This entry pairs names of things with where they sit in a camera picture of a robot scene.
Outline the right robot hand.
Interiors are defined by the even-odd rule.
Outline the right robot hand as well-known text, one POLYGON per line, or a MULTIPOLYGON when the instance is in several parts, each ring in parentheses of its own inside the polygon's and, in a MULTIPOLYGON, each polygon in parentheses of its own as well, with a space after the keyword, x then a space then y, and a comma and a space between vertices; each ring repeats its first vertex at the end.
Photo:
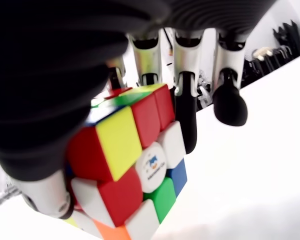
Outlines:
POLYGON ((0 0, 0 166, 35 211, 74 209, 63 162, 127 35, 215 28, 242 40, 272 0, 0 0))

